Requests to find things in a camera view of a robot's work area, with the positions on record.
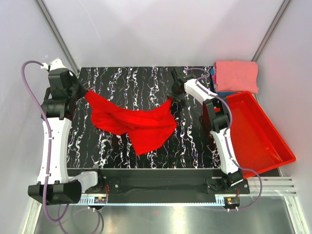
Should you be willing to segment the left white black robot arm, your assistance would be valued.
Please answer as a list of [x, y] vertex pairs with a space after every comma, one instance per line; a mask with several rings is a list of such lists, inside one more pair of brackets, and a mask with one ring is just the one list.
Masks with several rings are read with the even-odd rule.
[[83, 192], [98, 184], [95, 171], [83, 172], [69, 178], [67, 172], [68, 136], [76, 102], [84, 97], [85, 89], [75, 74], [67, 68], [48, 73], [50, 86], [46, 89], [41, 108], [44, 146], [41, 169], [35, 185], [28, 187], [28, 195], [41, 204], [77, 204]]

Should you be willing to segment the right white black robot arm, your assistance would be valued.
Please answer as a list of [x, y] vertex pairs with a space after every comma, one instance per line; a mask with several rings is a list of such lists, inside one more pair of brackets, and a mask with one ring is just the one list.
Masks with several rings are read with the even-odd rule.
[[182, 94], [189, 94], [202, 104], [201, 122], [206, 130], [213, 136], [218, 155], [220, 158], [220, 169], [224, 176], [215, 190], [228, 189], [243, 181], [243, 173], [234, 153], [231, 140], [231, 125], [233, 123], [232, 112], [229, 108], [227, 98], [219, 96], [204, 84], [201, 79], [193, 74], [185, 74], [182, 68], [175, 68], [171, 71], [174, 84], [171, 87], [170, 95], [174, 101], [179, 101]]

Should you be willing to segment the red t shirt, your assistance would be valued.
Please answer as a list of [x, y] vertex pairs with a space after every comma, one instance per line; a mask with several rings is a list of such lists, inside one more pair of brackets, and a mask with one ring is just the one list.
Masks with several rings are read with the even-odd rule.
[[92, 109], [92, 124], [114, 135], [128, 134], [138, 156], [160, 148], [177, 127], [171, 99], [149, 111], [120, 108], [93, 91], [85, 99]]

